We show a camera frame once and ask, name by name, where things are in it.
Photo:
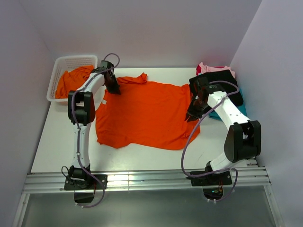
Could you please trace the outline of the orange t-shirt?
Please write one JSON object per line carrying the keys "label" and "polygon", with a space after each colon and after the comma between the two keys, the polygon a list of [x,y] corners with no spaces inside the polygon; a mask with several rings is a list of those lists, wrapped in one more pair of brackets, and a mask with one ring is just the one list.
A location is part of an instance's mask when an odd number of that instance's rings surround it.
{"label": "orange t-shirt", "polygon": [[119,77],[121,93],[107,90],[96,111],[97,142],[113,148],[139,144],[181,150],[200,130],[185,120],[191,102],[188,84],[175,86],[149,81],[148,76]]}
{"label": "orange t-shirt", "polygon": [[89,78],[93,65],[78,67],[70,72],[65,71],[59,79],[55,92],[56,99],[68,98],[68,93],[71,90],[80,88]]}

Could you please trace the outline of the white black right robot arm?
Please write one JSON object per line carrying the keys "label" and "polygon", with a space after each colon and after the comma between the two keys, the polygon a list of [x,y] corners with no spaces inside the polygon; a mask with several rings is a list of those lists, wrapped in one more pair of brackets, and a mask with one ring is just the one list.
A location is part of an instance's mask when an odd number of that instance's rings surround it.
{"label": "white black right robot arm", "polygon": [[229,172],[235,163],[257,157],[261,152],[261,124],[245,116],[230,100],[239,93],[239,88],[228,81],[209,82],[206,77],[196,76],[189,80],[191,102],[185,121],[196,121],[190,137],[193,137],[202,120],[211,112],[216,112],[227,128],[223,152],[210,161],[205,172],[198,175],[188,173],[184,165],[182,172],[189,178],[205,177],[209,184],[216,184],[221,173]]}

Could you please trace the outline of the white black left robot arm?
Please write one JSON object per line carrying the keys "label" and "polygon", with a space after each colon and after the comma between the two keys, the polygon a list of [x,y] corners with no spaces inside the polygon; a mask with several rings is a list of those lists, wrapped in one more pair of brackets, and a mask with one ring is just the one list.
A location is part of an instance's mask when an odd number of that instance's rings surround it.
{"label": "white black left robot arm", "polygon": [[67,181],[80,189],[87,189],[97,181],[91,174],[89,160],[89,132],[96,114],[94,95],[102,86],[111,94],[121,94],[114,75],[115,67],[113,63],[102,60],[86,82],[68,94],[68,117],[73,124],[75,144]]}

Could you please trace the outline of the orange t-shirt in basket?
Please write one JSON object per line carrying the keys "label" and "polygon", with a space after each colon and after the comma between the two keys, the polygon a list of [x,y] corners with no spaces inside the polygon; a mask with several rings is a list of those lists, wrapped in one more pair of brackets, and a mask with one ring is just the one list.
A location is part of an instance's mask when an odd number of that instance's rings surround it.
{"label": "orange t-shirt in basket", "polygon": [[55,92],[56,99],[68,98],[68,93],[71,90],[80,88],[89,78],[93,65],[78,67],[70,72],[65,71],[59,79]]}

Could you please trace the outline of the pink folded t-shirt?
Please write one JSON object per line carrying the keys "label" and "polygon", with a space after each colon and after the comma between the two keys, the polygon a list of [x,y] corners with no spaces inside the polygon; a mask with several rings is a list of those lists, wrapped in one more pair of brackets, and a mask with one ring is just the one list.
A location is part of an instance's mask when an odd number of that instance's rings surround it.
{"label": "pink folded t-shirt", "polygon": [[203,62],[199,63],[198,66],[196,67],[196,75],[201,75],[207,72],[217,72],[217,71],[224,71],[224,70],[229,70],[232,76],[235,78],[235,72],[231,70],[231,67],[228,66],[217,66],[217,67],[211,67],[204,65]]}

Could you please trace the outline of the black folded t-shirt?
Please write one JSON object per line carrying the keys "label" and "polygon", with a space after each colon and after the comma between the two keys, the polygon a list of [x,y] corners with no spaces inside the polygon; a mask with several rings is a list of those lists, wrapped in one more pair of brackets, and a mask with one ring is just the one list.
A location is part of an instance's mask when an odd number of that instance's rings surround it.
{"label": "black folded t-shirt", "polygon": [[232,76],[232,73],[229,70],[200,73],[189,80],[189,87],[192,99],[197,94],[197,92],[194,91],[194,82],[196,81],[196,79],[199,78],[206,78],[209,83],[216,81],[215,84],[221,85],[227,94],[236,92],[237,88],[240,89],[238,87],[236,79]]}

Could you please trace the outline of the white plastic laundry basket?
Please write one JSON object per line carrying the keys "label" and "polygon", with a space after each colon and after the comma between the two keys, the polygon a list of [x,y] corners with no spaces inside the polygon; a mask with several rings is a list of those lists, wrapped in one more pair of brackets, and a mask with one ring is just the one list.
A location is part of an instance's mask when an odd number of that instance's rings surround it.
{"label": "white plastic laundry basket", "polygon": [[97,65],[98,58],[95,55],[73,55],[56,59],[47,91],[47,100],[66,105],[68,93],[80,88]]}

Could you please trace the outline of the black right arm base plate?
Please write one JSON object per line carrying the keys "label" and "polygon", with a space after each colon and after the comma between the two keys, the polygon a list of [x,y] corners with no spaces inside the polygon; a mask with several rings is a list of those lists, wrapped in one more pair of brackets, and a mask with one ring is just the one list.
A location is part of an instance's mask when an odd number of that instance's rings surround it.
{"label": "black right arm base plate", "polygon": [[201,177],[190,177],[186,179],[191,181],[192,186],[219,186],[219,185],[231,185],[232,178],[229,171],[223,173],[210,174]]}

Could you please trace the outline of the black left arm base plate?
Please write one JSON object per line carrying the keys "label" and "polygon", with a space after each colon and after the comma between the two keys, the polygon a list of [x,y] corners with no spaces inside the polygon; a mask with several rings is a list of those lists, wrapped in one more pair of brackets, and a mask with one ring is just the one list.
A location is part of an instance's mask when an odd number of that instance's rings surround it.
{"label": "black left arm base plate", "polygon": [[88,182],[81,180],[73,180],[66,177],[64,190],[65,191],[79,191],[79,190],[103,190],[107,187],[107,175],[94,175],[102,183],[98,183],[95,179],[91,178]]}

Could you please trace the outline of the aluminium table frame rail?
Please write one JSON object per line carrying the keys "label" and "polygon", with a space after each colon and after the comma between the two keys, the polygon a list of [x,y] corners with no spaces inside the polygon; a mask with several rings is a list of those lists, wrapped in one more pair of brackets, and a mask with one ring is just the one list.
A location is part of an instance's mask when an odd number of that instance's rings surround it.
{"label": "aluminium table frame rail", "polygon": [[[63,185],[63,175],[56,171],[60,164],[71,163],[72,155],[68,149],[59,152],[58,149],[50,150],[38,146],[34,163],[45,167],[49,163],[51,172],[30,173],[27,175],[18,208],[13,221],[14,227],[20,227],[23,223],[27,203],[31,194],[39,193],[59,193],[65,192]],[[235,168],[238,173],[232,173],[232,180],[237,180],[236,185],[263,186],[269,204],[270,212],[273,216],[274,225],[283,227],[285,223],[282,214],[274,197],[271,182],[265,167],[259,167],[256,159],[243,160]],[[180,170],[151,170],[151,171],[104,171],[101,174],[107,175],[107,191],[148,191],[166,189],[189,189],[191,184],[185,179],[185,175]]]}

